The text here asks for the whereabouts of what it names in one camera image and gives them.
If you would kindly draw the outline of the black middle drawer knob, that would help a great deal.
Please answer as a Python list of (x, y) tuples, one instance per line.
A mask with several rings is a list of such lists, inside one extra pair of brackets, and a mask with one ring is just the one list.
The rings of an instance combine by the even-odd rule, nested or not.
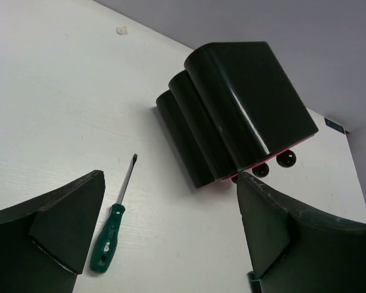
[(258, 178), (264, 178), (269, 174), (270, 168), (266, 163), (260, 164), (252, 168), (252, 173)]

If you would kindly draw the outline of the blue table corner label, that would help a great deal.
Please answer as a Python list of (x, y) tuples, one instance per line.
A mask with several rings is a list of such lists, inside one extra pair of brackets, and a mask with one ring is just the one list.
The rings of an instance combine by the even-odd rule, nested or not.
[(324, 121), (325, 121), (326, 126), (332, 128), (342, 134), (346, 134), (344, 127), (339, 125), (338, 123), (336, 123), (328, 118), (324, 118)]

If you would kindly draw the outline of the black drawer cabinet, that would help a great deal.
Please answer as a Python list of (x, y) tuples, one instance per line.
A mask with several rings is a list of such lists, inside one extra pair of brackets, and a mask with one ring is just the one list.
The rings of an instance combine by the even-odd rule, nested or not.
[(156, 106), (196, 188), (257, 167), (318, 132), (267, 42), (199, 47)]

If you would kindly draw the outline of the black top drawer knob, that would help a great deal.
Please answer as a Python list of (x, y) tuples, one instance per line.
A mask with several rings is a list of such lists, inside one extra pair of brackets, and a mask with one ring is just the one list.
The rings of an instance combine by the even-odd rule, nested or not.
[(276, 161), (281, 167), (293, 167), (296, 164), (296, 154), (292, 150), (286, 150), (276, 156)]

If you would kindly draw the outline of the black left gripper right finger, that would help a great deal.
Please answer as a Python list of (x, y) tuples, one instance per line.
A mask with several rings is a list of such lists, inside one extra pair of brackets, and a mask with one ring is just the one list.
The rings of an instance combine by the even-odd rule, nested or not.
[(366, 224), (309, 206), (249, 173), (237, 198), (253, 292), (366, 292)]

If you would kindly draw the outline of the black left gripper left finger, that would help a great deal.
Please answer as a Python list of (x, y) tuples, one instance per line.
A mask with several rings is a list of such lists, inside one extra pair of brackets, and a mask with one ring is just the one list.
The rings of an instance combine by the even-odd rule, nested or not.
[(94, 170), (0, 210), (0, 292), (72, 292), (105, 188), (103, 171)]

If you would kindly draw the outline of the small white paper scrap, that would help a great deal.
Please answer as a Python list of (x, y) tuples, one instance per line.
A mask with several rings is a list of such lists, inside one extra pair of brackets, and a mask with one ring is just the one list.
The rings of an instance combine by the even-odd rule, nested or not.
[(118, 35), (127, 35), (127, 27), (126, 26), (117, 27), (116, 33)]

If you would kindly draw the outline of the green handled large screwdriver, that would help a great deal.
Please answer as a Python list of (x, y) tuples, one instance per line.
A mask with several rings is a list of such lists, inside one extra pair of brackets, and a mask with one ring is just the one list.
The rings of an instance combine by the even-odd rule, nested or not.
[(138, 155), (134, 154), (119, 192), (117, 202), (111, 205), (110, 214), (95, 241), (90, 258), (90, 270), (94, 273), (106, 273), (113, 260), (118, 245), (118, 233), (122, 217), (126, 210), (122, 202), (137, 158)]

